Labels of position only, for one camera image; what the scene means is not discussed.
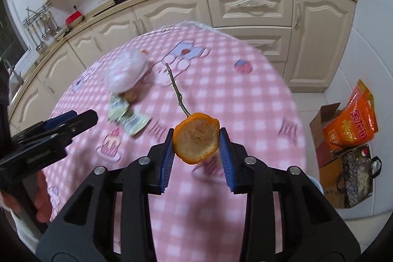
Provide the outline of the left hand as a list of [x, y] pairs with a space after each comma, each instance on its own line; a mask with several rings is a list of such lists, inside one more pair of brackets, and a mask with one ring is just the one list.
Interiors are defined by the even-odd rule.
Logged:
[[[50, 220], [52, 213], [52, 205], [50, 196], [47, 191], [47, 181], [45, 174], [42, 171], [36, 173], [37, 177], [37, 187], [34, 205], [37, 209], [36, 218], [37, 221], [41, 223], [46, 223]], [[13, 213], [20, 213], [22, 211], [22, 206], [18, 200], [11, 194], [1, 190], [1, 203], [5, 208], [10, 209]]]

